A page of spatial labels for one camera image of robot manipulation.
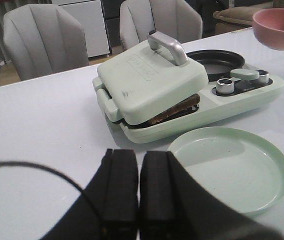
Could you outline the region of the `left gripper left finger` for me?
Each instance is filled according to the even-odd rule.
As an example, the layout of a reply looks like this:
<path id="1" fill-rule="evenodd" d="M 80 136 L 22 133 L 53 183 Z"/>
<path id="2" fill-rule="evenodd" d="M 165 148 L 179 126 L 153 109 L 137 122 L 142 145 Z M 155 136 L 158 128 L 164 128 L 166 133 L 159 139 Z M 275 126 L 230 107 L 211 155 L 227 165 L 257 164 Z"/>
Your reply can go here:
<path id="1" fill-rule="evenodd" d="M 44 240 L 137 238 L 138 166 L 130 149 L 108 149 L 84 193 Z"/>

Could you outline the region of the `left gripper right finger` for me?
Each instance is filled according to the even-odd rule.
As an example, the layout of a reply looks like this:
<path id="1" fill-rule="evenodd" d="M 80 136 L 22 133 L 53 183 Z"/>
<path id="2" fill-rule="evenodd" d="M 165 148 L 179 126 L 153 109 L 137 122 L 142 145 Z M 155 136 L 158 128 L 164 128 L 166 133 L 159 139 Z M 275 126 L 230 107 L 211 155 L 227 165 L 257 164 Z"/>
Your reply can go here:
<path id="1" fill-rule="evenodd" d="M 142 240 L 280 240 L 199 185 L 170 151 L 148 151 L 140 175 Z"/>

